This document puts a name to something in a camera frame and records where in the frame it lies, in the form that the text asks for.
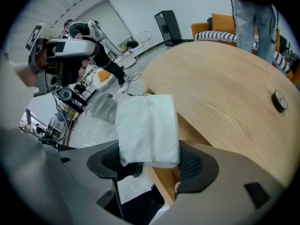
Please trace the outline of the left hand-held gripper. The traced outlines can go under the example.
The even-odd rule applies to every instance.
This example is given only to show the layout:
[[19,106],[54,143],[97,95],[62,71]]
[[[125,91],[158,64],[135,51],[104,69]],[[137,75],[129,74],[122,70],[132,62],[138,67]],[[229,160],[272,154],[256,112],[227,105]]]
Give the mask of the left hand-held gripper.
[[[36,25],[26,43],[26,49],[29,51],[29,67],[37,74],[38,92],[34,96],[38,97],[76,83],[82,58],[93,58],[99,46],[88,40],[57,39],[49,25]],[[35,57],[45,49],[49,66],[40,69],[36,67]]]

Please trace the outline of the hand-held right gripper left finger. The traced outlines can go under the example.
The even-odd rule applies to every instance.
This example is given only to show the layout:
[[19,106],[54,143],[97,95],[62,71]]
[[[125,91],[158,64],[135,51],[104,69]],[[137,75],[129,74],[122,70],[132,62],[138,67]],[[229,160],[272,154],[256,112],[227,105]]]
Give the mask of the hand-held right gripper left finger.
[[16,195],[50,225],[124,225],[98,204],[112,189],[87,166],[100,146],[58,152],[18,129],[0,128],[0,163]]

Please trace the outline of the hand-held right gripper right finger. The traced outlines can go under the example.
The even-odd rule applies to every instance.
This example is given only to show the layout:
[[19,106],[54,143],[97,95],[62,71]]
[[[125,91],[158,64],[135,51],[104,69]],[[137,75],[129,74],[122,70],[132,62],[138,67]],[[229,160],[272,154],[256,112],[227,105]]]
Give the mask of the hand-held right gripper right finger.
[[180,141],[174,203],[153,225],[257,225],[284,187],[248,157]]

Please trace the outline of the white tissue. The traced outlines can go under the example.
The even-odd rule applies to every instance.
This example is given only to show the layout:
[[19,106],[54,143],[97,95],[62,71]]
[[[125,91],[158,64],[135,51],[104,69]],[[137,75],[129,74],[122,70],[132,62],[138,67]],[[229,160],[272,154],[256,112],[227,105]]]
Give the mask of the white tissue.
[[158,168],[179,164],[178,117],[172,95],[122,99],[114,124],[123,163],[143,162]]

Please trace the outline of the small round wooden ring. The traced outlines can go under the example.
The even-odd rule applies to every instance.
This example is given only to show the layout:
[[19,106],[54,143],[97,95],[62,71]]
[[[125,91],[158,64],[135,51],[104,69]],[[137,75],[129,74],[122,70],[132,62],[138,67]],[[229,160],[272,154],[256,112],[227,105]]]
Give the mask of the small round wooden ring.
[[279,90],[275,90],[271,95],[271,100],[274,107],[279,113],[283,113],[288,108],[288,103],[283,93]]

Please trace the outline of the person's left forearm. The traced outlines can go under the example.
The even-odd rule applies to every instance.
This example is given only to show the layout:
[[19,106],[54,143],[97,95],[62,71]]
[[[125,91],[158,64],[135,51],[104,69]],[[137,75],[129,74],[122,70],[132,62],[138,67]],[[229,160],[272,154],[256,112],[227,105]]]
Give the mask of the person's left forearm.
[[31,71],[28,63],[13,63],[13,68],[27,87],[38,87],[37,74]]

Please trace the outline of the person's left hand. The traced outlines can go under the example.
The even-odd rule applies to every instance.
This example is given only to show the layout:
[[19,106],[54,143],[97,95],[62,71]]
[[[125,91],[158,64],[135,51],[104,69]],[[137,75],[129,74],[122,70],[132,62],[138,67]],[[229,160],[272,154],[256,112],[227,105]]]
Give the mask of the person's left hand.
[[36,55],[35,64],[36,67],[40,69],[45,69],[49,66],[49,62],[47,62],[46,49]]

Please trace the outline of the white orange pet bed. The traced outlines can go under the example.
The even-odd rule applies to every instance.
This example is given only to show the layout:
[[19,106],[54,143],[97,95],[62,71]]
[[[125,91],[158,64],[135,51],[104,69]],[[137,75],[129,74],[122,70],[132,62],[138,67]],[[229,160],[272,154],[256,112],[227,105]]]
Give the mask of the white orange pet bed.
[[95,74],[93,76],[93,86],[97,91],[104,91],[107,88],[109,88],[117,78],[107,72],[106,70],[103,70],[102,68],[99,68],[95,71]]

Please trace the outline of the cream round basin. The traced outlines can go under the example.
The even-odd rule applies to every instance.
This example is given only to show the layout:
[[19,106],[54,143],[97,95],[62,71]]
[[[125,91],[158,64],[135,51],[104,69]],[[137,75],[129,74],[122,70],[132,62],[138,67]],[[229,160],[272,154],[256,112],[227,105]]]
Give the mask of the cream round basin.
[[134,55],[130,53],[129,55],[124,55],[121,58],[119,65],[127,69],[132,67],[135,63],[136,63],[136,58]]

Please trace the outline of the person's left shoe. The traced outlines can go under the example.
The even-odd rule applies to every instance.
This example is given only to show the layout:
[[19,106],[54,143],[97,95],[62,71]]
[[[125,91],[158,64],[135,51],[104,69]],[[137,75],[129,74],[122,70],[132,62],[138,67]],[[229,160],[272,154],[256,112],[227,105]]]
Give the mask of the person's left shoe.
[[123,166],[117,175],[117,181],[121,181],[128,176],[133,176],[137,178],[141,175],[143,171],[143,163],[129,163]]

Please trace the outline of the person's white shirt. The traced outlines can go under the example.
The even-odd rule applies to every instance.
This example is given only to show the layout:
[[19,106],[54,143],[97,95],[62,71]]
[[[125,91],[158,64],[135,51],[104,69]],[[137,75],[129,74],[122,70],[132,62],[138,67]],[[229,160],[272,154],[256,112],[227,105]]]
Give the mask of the person's white shirt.
[[0,134],[18,128],[33,97],[33,87],[27,87],[14,71],[8,54],[0,56]]

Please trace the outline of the person's right leg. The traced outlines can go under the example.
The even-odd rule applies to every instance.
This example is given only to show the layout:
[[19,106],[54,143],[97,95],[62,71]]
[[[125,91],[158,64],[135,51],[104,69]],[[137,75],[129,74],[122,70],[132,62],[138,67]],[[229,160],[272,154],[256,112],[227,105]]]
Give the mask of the person's right leg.
[[149,225],[165,200],[155,184],[151,190],[122,204],[124,220],[133,225]]

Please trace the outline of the orange sofa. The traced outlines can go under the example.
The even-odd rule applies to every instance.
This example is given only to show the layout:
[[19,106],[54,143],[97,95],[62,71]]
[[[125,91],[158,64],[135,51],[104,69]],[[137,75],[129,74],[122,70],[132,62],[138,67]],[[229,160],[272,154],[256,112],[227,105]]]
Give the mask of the orange sofa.
[[[203,23],[193,23],[191,25],[191,30],[192,30],[192,34],[194,37],[194,41],[195,41],[195,35],[196,33],[202,32],[202,31],[209,31],[212,30],[212,17],[210,17],[207,22],[203,22]],[[276,48],[279,48],[279,40],[280,40],[280,32],[277,32],[277,42],[276,42]],[[296,72],[294,74],[290,73],[288,75],[285,75],[295,86],[300,85],[300,62],[298,65],[298,68],[296,70]]]

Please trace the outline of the striped black white blanket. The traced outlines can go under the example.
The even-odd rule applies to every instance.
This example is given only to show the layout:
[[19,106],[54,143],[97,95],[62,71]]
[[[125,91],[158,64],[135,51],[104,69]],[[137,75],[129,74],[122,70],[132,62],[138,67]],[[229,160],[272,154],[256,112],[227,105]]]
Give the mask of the striped black white blanket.
[[[196,33],[195,41],[224,42],[229,45],[236,45],[236,35],[225,31],[202,31]],[[290,42],[280,35],[279,48],[275,49],[273,65],[283,74],[294,74],[298,68],[300,57],[291,49]]]

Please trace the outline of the large orange cushion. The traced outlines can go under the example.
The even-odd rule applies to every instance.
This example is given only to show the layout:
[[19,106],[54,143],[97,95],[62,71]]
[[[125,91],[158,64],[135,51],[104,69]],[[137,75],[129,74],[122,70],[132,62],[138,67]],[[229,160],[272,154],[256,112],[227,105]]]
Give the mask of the large orange cushion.
[[220,15],[212,13],[212,30],[230,32],[235,34],[236,28],[233,17],[230,15]]

